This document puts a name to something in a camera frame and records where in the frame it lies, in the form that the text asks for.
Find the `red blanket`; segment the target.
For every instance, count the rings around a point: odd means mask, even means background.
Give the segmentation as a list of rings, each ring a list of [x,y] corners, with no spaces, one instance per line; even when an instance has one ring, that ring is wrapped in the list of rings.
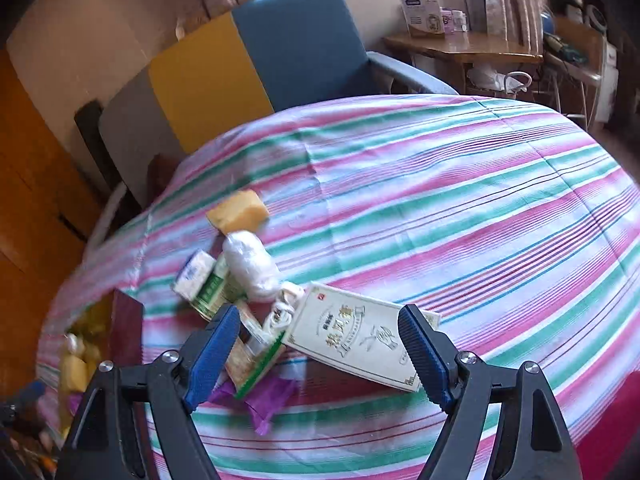
[[[584,479],[639,478],[639,372],[629,374],[577,454]]]

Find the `gold metal tray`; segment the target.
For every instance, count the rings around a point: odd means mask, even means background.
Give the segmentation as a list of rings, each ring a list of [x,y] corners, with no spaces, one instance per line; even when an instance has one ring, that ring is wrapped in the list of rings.
[[[63,333],[61,361],[78,356],[88,368],[89,382],[98,365],[107,360],[118,366],[142,363],[143,306],[120,290],[112,290],[85,308]],[[65,392],[58,383],[58,418],[65,440],[83,392]]]

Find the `beige snack packet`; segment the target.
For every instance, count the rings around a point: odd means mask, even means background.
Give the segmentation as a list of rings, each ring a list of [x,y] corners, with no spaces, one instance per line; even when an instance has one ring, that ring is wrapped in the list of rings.
[[[280,358],[284,351],[283,338],[293,315],[285,304],[277,302],[261,323],[246,302],[239,301],[236,307],[241,333],[224,367],[235,386],[235,399],[242,400]]]

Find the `green white small box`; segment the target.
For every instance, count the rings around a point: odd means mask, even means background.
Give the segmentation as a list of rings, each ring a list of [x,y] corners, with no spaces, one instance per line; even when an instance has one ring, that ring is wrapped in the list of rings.
[[[210,321],[224,304],[235,304],[245,298],[244,289],[229,270],[226,257],[220,255],[191,306],[204,320]]]

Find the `purple white tissue pack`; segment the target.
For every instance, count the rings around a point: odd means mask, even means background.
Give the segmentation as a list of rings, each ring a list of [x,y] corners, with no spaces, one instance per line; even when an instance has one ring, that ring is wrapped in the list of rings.
[[[216,259],[204,250],[194,252],[177,275],[172,290],[183,300],[193,301],[214,270]]]

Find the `cream printed flat box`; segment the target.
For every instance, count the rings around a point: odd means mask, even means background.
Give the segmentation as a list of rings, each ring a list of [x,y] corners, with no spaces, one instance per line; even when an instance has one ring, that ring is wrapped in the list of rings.
[[[399,304],[312,283],[297,301],[283,342],[327,366],[386,387],[421,383],[398,334]]]

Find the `dark red pillow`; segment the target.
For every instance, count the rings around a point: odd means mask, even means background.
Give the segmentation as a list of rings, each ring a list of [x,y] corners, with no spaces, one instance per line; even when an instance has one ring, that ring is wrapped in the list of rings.
[[[165,192],[179,167],[179,157],[157,154],[146,170],[146,204],[150,206]]]

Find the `wooden side desk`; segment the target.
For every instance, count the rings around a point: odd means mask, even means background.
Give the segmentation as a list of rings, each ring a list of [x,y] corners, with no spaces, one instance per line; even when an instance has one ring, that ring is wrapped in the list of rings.
[[[418,54],[457,65],[462,93],[468,88],[466,72],[474,63],[537,65],[544,60],[541,53],[529,47],[481,32],[454,32],[438,37],[413,37],[408,32],[402,32],[383,37],[382,40],[385,47],[402,60]]]

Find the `grey yellow blue headboard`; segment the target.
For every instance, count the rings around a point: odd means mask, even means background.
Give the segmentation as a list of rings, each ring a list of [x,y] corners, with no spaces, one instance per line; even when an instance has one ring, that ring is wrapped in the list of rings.
[[[139,204],[149,163],[247,122],[324,101],[374,96],[385,75],[418,93],[454,88],[364,47],[345,0],[253,0],[160,52],[106,104],[99,132]]]

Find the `white product box on desk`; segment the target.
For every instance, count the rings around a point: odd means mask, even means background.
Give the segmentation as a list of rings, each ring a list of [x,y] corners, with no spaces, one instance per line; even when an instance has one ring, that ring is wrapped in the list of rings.
[[[416,38],[445,35],[439,0],[400,0],[409,34]]]

